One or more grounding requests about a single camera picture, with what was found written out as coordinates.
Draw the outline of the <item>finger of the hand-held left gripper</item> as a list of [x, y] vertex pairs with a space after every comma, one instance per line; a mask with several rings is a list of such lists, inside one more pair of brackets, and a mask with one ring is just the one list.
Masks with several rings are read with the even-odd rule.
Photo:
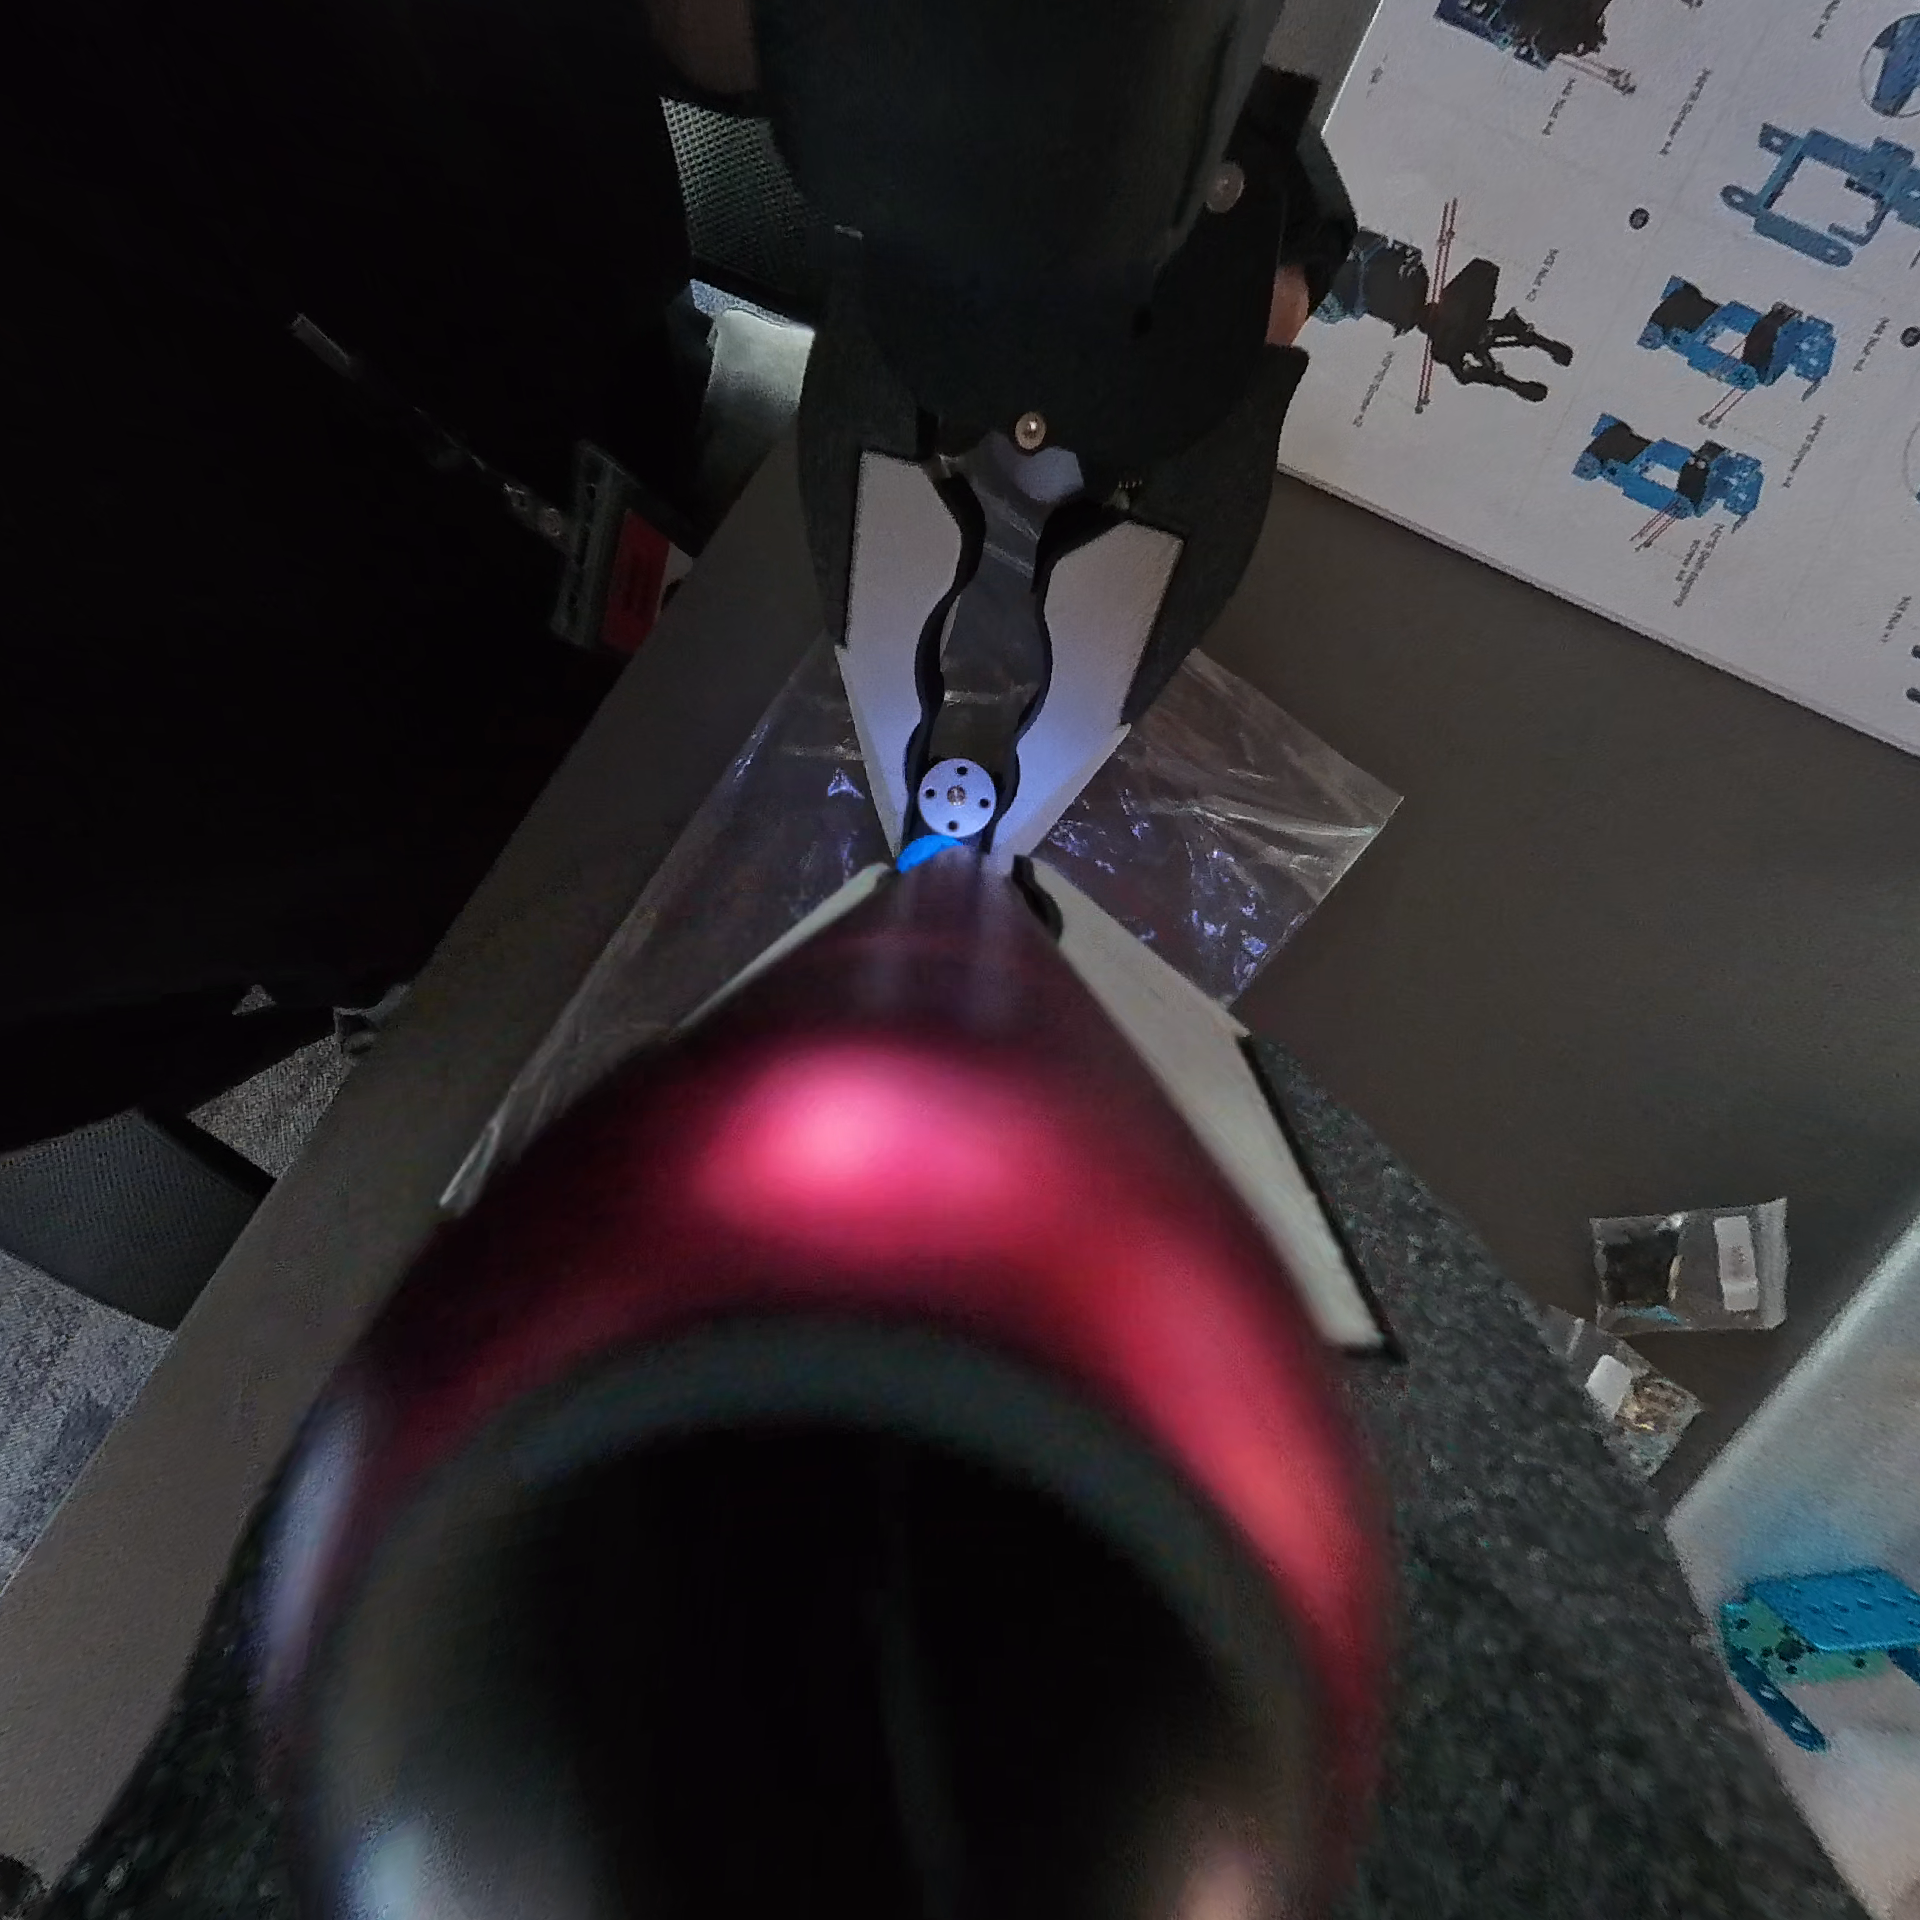
[[1008, 797], [990, 857], [1032, 857], [1126, 734], [1126, 685], [1176, 575], [1176, 527], [1109, 496], [1056, 496], [1032, 536], [1041, 677], [1008, 734]]
[[949, 702], [939, 637], [968, 566], [977, 566], [968, 481], [934, 475], [914, 461], [860, 453], [835, 677], [856, 702], [856, 743], [891, 857], [914, 834], [914, 774], [934, 769], [934, 726]]

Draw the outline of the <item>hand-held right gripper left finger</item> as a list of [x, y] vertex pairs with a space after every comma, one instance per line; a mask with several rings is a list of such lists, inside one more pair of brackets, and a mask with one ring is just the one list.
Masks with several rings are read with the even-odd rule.
[[789, 947], [821, 937], [847, 912], [891, 882], [891, 858], [856, 866], [829, 897], [811, 897], [784, 937], [768, 937], [747, 966], [737, 966], [710, 995], [696, 995], [681, 1017], [637, 1008], [637, 932], [614, 922], [614, 937], [595, 958], [583, 988], [558, 1005], [532, 1066], [502, 1084], [496, 1115], [453, 1171], [438, 1218], [467, 1218], [496, 1171], [517, 1171], [595, 1084], [633, 1066], [637, 1053], [686, 1039], [725, 995], [740, 995], [755, 969], [771, 969]]

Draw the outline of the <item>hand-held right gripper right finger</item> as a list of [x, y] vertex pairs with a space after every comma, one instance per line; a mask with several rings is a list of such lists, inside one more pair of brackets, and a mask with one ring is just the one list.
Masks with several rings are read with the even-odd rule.
[[1323, 1350], [1396, 1359], [1251, 1024], [1056, 866], [1018, 858], [1008, 874], [1054, 919], [1086, 1005], [1114, 1024], [1088, 1053], [1114, 1066], [1100, 1102], [1100, 1124], [1114, 1124], [1114, 1197], [1145, 1228], [1145, 1253], [1126, 1265], [1237, 1297], [1237, 1330], [1285, 1305]]

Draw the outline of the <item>black servo motor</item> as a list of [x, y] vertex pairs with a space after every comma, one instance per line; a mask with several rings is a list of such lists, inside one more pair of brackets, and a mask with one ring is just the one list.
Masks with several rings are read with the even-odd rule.
[[1018, 702], [939, 702], [914, 743], [908, 821], [1004, 866], [993, 842], [1018, 797]]

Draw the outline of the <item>red electric screwdriver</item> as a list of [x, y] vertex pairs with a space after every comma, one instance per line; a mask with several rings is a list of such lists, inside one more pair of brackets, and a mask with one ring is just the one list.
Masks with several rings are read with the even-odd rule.
[[257, 1530], [303, 1916], [1330, 1916], [1394, 1530], [1169, 1282], [1018, 874], [939, 857], [424, 1230]]

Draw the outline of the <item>large clear plastic bag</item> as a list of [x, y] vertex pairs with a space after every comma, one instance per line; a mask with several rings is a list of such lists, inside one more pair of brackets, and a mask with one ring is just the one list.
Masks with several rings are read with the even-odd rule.
[[[1187, 655], [1032, 858], [1237, 1005], [1396, 797], [1213, 655]], [[811, 637], [637, 897], [637, 1039], [681, 1024], [888, 858], [835, 651]]]

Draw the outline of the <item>grey clip with red label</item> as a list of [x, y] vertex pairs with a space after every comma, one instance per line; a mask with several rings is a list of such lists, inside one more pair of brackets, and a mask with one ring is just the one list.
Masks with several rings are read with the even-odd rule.
[[599, 440], [571, 461], [558, 590], [548, 636], [583, 655], [637, 655], [696, 566], [696, 520]]

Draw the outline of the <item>black office chair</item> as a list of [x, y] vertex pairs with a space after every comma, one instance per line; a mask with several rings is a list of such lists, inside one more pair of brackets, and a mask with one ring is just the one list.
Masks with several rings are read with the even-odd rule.
[[114, 1115], [0, 1153], [0, 1251], [144, 1330], [178, 1330], [265, 1171], [193, 1115]]
[[573, 440], [740, 496], [663, 95], [755, 114], [755, 6], [4, 6], [4, 1153], [438, 958], [614, 677]]

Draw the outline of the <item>pile of small hardware bags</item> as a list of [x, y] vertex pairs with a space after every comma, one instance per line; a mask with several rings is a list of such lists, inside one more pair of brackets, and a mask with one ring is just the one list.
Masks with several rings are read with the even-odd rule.
[[1695, 1387], [1657, 1375], [1642, 1344], [1771, 1330], [1782, 1330], [1782, 1203], [1589, 1218], [1589, 1314], [1544, 1305], [1544, 1344], [1642, 1488], [1695, 1422]]

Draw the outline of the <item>white instruction manual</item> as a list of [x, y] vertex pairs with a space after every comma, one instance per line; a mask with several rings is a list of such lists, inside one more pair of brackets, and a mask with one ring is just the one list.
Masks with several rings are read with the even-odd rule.
[[1279, 464], [1920, 743], [1920, 6], [1378, 6]]

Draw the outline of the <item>white foam sheet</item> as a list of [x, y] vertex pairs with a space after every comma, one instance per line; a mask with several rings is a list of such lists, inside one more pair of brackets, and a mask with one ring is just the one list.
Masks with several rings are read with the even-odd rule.
[[[1667, 1545], [1692, 1602], [1730, 1602], [1764, 1570], [1896, 1570], [1920, 1586], [1920, 1230], [1903, 1230], [1867, 1287], [1823, 1319], [1790, 1375], [1736, 1422], [1736, 1436], [1667, 1506]], [[1856, 1685], [1782, 1693], [1823, 1751], [1790, 1746], [1736, 1685], [1803, 1828], [1867, 1916], [1908, 1916], [1920, 1879], [1920, 1698], [1882, 1668]]]

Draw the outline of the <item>blue metal bracket assembly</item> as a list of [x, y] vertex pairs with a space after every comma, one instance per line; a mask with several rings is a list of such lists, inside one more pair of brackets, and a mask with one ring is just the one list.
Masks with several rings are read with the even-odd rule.
[[1714, 1602], [1714, 1645], [1771, 1730], [1823, 1751], [1823, 1730], [1790, 1707], [1790, 1693], [1889, 1668], [1920, 1685], [1920, 1586], [1882, 1561], [1746, 1577]]

